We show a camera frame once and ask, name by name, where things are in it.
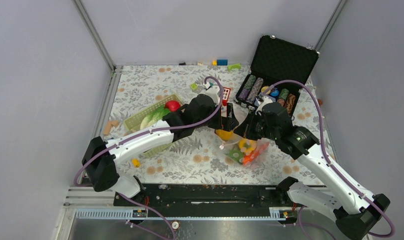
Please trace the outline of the orange toy carrot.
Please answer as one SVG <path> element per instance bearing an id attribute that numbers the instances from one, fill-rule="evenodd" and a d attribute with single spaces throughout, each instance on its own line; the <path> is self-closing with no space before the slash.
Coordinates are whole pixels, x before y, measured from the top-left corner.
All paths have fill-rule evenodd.
<path id="1" fill-rule="evenodd" d="M 243 166 L 250 165 L 263 152 L 265 152 L 270 145 L 269 142 L 263 140 L 257 140 L 256 142 L 257 142 L 257 148 L 250 155 L 245 155 L 244 153 L 240 152 L 237 142 L 236 144 L 233 145 L 232 148 L 230 148 L 227 151 L 226 156 L 240 165 Z"/>

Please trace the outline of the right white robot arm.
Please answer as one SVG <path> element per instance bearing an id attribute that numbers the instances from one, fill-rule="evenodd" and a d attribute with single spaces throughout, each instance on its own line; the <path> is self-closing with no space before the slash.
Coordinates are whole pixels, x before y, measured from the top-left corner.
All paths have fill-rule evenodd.
<path id="1" fill-rule="evenodd" d="M 369 234 L 390 205 L 384 194 L 373 194 L 330 160 L 316 136 L 303 126 L 293 125 L 287 110 L 277 102 L 266 99 L 256 110 L 250 110 L 234 133 L 249 140 L 272 140 L 282 152 L 312 171 L 331 194 L 287 177 L 276 186 L 278 203 L 289 206 L 294 202 L 321 213 L 351 240 Z"/>

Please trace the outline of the pale green toy cabbage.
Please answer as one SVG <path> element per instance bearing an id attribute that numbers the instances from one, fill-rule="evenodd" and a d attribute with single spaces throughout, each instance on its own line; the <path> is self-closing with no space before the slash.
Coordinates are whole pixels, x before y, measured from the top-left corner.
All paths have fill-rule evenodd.
<path id="1" fill-rule="evenodd" d="M 170 113 L 170 110 L 168 108 L 165 108 L 163 106 L 160 106 L 156 108 L 153 112 L 149 113 L 147 116 L 145 116 L 140 124 L 140 129 L 145 129 L 154 123 L 156 123 L 159 120 L 162 120 L 164 116 Z"/>

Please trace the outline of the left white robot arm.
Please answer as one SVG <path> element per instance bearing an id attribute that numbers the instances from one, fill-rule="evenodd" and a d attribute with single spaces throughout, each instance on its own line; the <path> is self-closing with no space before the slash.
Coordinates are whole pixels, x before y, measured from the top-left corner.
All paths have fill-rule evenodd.
<path id="1" fill-rule="evenodd" d="M 118 167 L 143 152 L 189 137 L 198 128 L 224 129 L 226 125 L 221 117 L 223 93 L 220 84 L 210 86 L 190 103 L 127 137 L 93 138 L 82 159 L 82 169 L 93 190 L 113 190 L 124 195 L 134 206 L 143 203 L 145 193 L 140 181 L 120 173 Z"/>

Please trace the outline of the clear pink dotted zip bag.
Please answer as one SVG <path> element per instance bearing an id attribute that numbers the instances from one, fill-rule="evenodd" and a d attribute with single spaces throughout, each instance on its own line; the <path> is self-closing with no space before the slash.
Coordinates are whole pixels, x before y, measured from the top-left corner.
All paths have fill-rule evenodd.
<path id="1" fill-rule="evenodd" d="M 235 133 L 235 130 L 245 120 L 247 113 L 233 108 L 231 117 L 223 117 L 230 121 L 223 129 L 216 129 L 215 135 L 220 140 L 219 157 L 233 161 L 241 166 L 251 166 L 264 159 L 270 142 L 264 139 L 250 140 Z"/>

